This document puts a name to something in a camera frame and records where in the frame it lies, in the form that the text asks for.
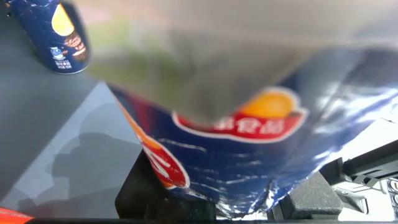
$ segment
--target can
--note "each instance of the can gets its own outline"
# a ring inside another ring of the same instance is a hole
[[[397,58],[324,50],[212,126],[111,90],[165,188],[234,218],[270,209],[380,118],[398,100]]]
[[[72,20],[59,0],[6,0],[6,7],[47,68],[74,74],[88,66],[90,54],[78,18]]]

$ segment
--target yellow circle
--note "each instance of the yellow circle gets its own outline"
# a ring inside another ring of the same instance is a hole
[[[61,36],[68,36],[74,30],[75,27],[72,24],[72,21],[69,19],[67,12],[65,12],[63,6],[59,4],[55,9],[54,15],[51,21],[52,29]]]
[[[245,104],[239,112],[260,118],[286,118],[294,107],[288,94],[270,91]]]

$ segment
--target dark table surface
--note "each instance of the dark table surface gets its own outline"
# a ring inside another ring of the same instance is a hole
[[[141,151],[108,87],[35,57],[0,4],[0,207],[35,217],[116,218]]]

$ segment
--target printed label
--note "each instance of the printed label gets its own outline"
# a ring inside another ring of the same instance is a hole
[[[56,61],[55,64],[59,69],[69,69],[72,68],[70,62],[68,60]]]
[[[142,148],[147,154],[152,168],[164,187],[166,187],[166,189],[189,187],[189,176],[181,163],[168,149],[166,149],[165,146],[149,137],[133,120],[126,109],[124,109],[123,105],[120,105],[120,107],[136,133],[138,140],[140,140]]]
[[[65,59],[65,56],[63,56],[62,51],[58,47],[51,47],[50,48],[52,58],[55,60],[63,60]]]
[[[307,110],[300,107],[296,94],[282,87],[265,89],[235,114],[211,127],[201,127],[172,114],[174,123],[189,133],[252,143],[282,141],[296,132],[306,117]]]
[[[72,21],[61,4],[55,9],[51,25],[52,29],[63,37],[70,35],[75,30],[75,26],[73,26]]]

